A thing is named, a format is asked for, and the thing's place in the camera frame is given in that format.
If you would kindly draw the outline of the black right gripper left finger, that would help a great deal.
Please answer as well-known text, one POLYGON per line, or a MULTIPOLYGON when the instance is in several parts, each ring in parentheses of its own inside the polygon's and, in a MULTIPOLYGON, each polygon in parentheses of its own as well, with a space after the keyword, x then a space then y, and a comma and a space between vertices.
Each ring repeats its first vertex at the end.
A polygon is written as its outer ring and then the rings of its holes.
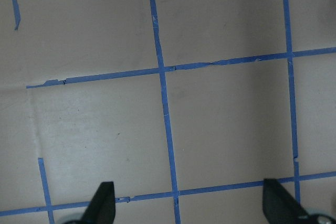
POLYGON ((89 206, 80 218, 80 223, 110 223, 116 216, 113 182, 102 182, 89 206))

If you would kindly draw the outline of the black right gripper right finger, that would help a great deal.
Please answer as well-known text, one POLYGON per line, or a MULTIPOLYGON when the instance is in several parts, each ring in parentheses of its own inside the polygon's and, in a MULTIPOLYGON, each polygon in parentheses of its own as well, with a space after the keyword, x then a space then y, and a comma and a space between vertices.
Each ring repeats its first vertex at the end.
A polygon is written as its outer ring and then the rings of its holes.
POLYGON ((270 224, 308 223, 309 214, 291 194, 273 178, 263 181, 263 213, 270 224))

